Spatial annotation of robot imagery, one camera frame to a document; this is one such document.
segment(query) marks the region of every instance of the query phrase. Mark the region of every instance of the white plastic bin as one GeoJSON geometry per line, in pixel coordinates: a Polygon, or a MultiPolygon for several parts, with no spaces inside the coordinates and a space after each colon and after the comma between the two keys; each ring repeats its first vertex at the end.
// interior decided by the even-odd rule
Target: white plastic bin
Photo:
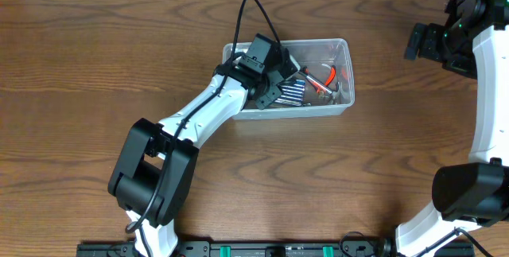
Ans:
{"type": "MultiPolygon", "coordinates": [[[[238,43],[237,52],[246,52],[250,42],[238,43]]],[[[253,101],[248,102],[246,107],[233,119],[279,119],[279,118],[302,118],[328,115],[341,115],[355,101],[355,89],[352,71],[352,60],[348,51],[347,42],[343,39],[313,39],[302,41],[282,41],[282,45],[288,48],[295,60],[302,66],[307,66],[309,71],[319,80],[326,81],[330,68],[326,65],[335,65],[337,69],[336,80],[340,80],[340,98],[335,104],[328,105],[320,99],[313,86],[306,80],[304,103],[310,103],[306,107],[268,107],[265,110],[256,108],[253,101]]],[[[224,46],[223,63],[231,55],[232,43],[224,46]]],[[[329,86],[336,90],[336,80],[329,86]]]]}

